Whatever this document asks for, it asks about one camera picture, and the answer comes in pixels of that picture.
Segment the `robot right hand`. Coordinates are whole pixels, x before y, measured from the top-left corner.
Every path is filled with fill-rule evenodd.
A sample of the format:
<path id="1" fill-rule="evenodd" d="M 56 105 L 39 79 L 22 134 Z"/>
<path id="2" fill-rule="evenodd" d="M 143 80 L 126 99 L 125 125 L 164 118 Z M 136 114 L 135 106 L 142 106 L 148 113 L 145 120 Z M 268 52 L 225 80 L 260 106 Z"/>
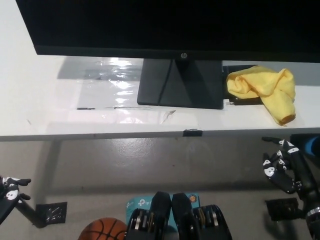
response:
<path id="1" fill-rule="evenodd" d="M 320 191 L 301 150 L 286 139 L 269 136 L 261 139 L 280 146 L 271 156 L 263 154 L 266 178 L 287 194 L 297 193 L 303 202 L 303 212 L 312 215 L 320 207 Z"/>

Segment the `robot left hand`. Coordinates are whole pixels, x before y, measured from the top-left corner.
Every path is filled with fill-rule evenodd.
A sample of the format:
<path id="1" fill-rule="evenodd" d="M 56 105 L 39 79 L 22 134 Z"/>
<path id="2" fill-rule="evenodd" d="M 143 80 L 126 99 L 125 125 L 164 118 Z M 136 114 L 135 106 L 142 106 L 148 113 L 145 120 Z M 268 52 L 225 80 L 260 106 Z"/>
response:
<path id="1" fill-rule="evenodd" d="M 0 223 L 8 217 L 12 210 L 22 200 L 30 200 L 31 197 L 20 193 L 19 186 L 27 186 L 30 178 L 0 177 Z"/>

